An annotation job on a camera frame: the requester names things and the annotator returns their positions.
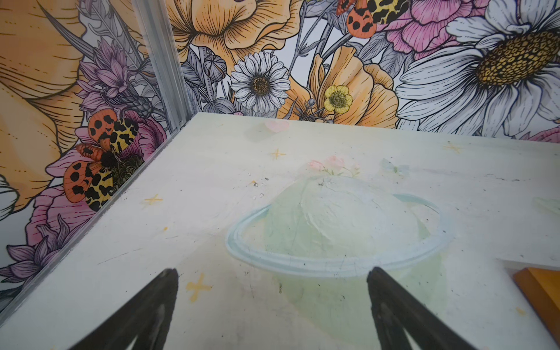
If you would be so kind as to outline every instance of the yellow star drawing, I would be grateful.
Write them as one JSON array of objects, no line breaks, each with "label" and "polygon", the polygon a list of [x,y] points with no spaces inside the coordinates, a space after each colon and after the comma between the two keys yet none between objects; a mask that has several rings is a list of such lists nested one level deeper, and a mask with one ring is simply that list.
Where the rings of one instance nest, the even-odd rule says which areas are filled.
[{"label": "yellow star drawing", "polygon": [[195,302],[198,299],[199,291],[209,291],[212,289],[212,286],[206,286],[202,284],[203,279],[204,279],[204,273],[201,273],[197,283],[189,282],[186,284],[187,292],[194,291],[194,294],[190,297],[190,302]]},{"label": "yellow star drawing", "polygon": [[147,199],[144,199],[144,200],[146,200],[146,201],[148,202],[149,205],[152,205],[152,204],[154,204],[155,202],[159,202],[159,201],[161,201],[161,200],[163,200],[163,199],[158,198],[158,197],[157,197],[157,194],[156,194],[155,196],[153,196],[153,198],[147,198]]},{"label": "yellow star drawing", "polygon": [[444,146],[444,148],[448,149],[448,150],[454,150],[455,153],[459,154],[461,152],[459,152],[459,150],[461,149],[461,147],[457,147],[454,144],[451,143],[451,141],[447,142],[447,146]]},{"label": "yellow star drawing", "polygon": [[274,159],[278,159],[279,156],[285,156],[286,154],[285,154],[285,153],[280,153],[280,152],[278,151],[278,149],[276,148],[276,152],[271,153],[271,155],[275,156]]}]

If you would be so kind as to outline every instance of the orange block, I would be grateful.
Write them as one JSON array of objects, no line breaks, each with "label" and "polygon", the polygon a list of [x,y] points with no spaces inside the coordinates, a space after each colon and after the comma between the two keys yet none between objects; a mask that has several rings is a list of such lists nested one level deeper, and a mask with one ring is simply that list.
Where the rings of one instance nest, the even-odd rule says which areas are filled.
[{"label": "orange block", "polygon": [[560,346],[560,271],[529,267],[514,281]]}]

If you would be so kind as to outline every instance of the purple thistle flower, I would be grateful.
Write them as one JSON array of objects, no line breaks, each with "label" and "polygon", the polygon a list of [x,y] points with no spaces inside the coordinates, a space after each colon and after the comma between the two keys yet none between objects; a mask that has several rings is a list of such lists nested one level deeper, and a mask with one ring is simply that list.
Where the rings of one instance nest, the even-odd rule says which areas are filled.
[{"label": "purple thistle flower", "polygon": [[36,245],[7,245],[10,257],[16,263],[0,268],[0,276],[6,277],[2,282],[25,282],[24,287],[65,247],[76,232],[85,224],[70,231],[68,224],[58,215],[60,230],[52,230],[48,225],[37,225],[43,239]]},{"label": "purple thistle flower", "polygon": [[124,51],[101,39],[99,48],[94,48],[94,62],[80,62],[80,70],[88,81],[78,80],[83,98],[82,110],[96,111],[107,106],[118,108],[107,101],[126,92],[130,79],[135,75],[127,66]]}]

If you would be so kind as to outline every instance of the daisy yellow center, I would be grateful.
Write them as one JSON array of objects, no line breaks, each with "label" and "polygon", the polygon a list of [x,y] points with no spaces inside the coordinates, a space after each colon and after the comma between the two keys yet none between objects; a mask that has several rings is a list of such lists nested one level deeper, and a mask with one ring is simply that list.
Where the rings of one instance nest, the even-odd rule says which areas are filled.
[{"label": "daisy yellow center", "polygon": [[539,72],[560,50],[560,36],[545,31],[517,36],[492,50],[477,67],[481,84],[513,84]]},{"label": "daisy yellow center", "polygon": [[255,77],[251,83],[253,92],[258,96],[264,96],[270,92],[270,82],[265,77]]}]

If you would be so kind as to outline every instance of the floral mural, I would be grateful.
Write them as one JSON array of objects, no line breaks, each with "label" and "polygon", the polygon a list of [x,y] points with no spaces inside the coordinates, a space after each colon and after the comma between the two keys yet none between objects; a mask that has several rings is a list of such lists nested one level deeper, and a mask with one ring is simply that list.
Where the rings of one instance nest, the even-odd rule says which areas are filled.
[{"label": "floral mural", "polygon": [[0,310],[170,135],[145,46],[109,2],[2,7]]},{"label": "floral mural", "polygon": [[[165,3],[194,110],[560,142],[556,1]],[[131,0],[3,7],[0,309],[171,134]]]},{"label": "floral mural", "polygon": [[166,4],[203,111],[516,139],[560,118],[554,0]]}]

